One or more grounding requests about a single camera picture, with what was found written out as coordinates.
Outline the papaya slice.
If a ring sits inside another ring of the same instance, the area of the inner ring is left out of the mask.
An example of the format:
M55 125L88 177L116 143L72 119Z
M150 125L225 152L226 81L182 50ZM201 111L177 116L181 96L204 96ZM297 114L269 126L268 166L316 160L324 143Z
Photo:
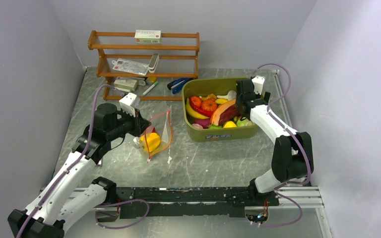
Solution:
M210 123L215 126L222 126L226 121L229 121L240 114L241 113L236 106L236 99L233 99L220 105L214 111Z

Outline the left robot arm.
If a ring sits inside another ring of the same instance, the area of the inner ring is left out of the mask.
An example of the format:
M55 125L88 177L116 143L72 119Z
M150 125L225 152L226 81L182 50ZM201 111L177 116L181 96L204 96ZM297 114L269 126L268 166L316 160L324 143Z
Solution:
M93 106L89 126L77 139L65 164L45 189L23 210L14 209L8 223L16 238L62 238L70 226L94 207L118 201L113 181L98 177L86 191L68 202L84 176L127 134L142 135L151 122L131 106L118 110L111 103Z

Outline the yellow bell pepper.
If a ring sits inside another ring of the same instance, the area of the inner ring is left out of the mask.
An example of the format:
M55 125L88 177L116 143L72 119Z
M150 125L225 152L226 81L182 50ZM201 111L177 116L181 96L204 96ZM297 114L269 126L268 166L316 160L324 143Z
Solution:
M140 137L140 142L147 153L153 152L161 144L161 137L157 133L150 133Z

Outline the white case on shelf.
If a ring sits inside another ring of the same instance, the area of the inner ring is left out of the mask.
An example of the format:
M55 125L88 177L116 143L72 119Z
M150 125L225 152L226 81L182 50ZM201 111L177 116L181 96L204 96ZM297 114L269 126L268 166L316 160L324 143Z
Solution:
M153 54L148 64L148 72L154 73L159 62L159 54Z

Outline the white marker pen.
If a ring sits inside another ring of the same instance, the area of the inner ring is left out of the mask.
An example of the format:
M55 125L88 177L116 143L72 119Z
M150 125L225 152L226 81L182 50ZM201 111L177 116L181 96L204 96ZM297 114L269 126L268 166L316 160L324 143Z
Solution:
M142 96L147 95L156 85L158 84L158 81L155 81L153 84L151 84L143 93Z

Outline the olive green plastic bin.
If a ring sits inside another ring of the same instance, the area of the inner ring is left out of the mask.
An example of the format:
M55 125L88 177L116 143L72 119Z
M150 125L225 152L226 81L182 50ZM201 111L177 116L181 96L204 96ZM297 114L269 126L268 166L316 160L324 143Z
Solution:
M257 125L240 126L234 128L209 128L199 129L192 126L200 120L201 116L190 115L186 106L187 99L192 96L207 96L211 93L215 95L225 95L230 90L236 90L236 82L244 80L243 77L237 78L213 78L195 79L187 82L181 90L184 106L184 121L186 123L189 137L195 142L208 142L229 139L245 139L255 136L260 131Z

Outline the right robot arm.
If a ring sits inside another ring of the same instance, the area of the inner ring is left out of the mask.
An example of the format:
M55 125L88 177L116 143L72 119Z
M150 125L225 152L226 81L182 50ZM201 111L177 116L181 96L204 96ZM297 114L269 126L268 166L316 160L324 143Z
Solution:
M262 93L264 81L256 76L236 82L236 108L274 144L270 169L250 182L248 200L253 205L260 205L268 193L287 183L297 183L298 179L309 183L314 171L311 136L293 129L275 114L268 94Z

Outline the red chili pepper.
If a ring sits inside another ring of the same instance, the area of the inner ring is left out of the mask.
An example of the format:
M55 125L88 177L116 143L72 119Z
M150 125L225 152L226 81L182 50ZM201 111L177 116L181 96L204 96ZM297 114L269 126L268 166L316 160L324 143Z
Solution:
M198 98L197 100L189 99L189 104L194 111L198 112L203 116L211 117L213 115L213 111L207 111L202 108L202 100L200 98Z

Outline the green cabbage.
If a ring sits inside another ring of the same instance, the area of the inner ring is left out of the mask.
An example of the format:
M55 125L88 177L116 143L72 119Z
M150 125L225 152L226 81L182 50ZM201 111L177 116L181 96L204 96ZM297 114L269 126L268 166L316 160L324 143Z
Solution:
M238 118L236 121L237 127L252 126L253 124L248 118Z

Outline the yellow lemon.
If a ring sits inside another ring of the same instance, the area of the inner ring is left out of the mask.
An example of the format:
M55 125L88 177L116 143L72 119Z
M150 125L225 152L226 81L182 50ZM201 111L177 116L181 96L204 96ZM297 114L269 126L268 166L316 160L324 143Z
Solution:
M236 123L234 121L227 121L223 124L223 128L235 128L237 127Z

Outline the clear zip top bag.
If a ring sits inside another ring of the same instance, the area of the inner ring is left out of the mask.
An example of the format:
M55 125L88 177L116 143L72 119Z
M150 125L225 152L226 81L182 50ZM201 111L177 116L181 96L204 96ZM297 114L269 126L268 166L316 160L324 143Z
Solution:
M171 110L167 104L154 107L149 113L151 125L133 139L135 148L148 163L154 156L168 149L173 141Z

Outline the packaged item on shelf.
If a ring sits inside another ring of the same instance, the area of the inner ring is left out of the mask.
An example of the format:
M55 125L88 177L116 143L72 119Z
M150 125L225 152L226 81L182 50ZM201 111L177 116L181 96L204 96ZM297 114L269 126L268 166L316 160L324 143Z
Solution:
M148 65L127 59L112 60L113 70L145 76L148 71Z

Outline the white red box on shelf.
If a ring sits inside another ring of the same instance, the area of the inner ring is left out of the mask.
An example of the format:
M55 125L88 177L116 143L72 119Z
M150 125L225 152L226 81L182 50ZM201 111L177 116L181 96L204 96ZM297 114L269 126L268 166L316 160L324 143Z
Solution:
M161 44L161 31L136 30L134 39L138 44Z

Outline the yellow banana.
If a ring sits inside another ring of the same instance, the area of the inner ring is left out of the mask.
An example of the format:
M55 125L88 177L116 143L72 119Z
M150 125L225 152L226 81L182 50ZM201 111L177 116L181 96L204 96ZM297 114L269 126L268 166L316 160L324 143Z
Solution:
M208 119L209 117L205 116L205 115L202 115L200 113L198 113L197 111L195 111L191 106L190 106L190 101L189 99L186 99L186 104L185 104L185 110L187 112L187 114L194 118L194 119Z

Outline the orange mini pumpkin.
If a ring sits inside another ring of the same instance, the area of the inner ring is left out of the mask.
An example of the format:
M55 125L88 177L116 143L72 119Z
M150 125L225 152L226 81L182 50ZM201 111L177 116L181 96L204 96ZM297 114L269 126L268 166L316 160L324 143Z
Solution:
M205 111L214 112L217 109L217 104L214 100L208 99L201 103L201 108Z

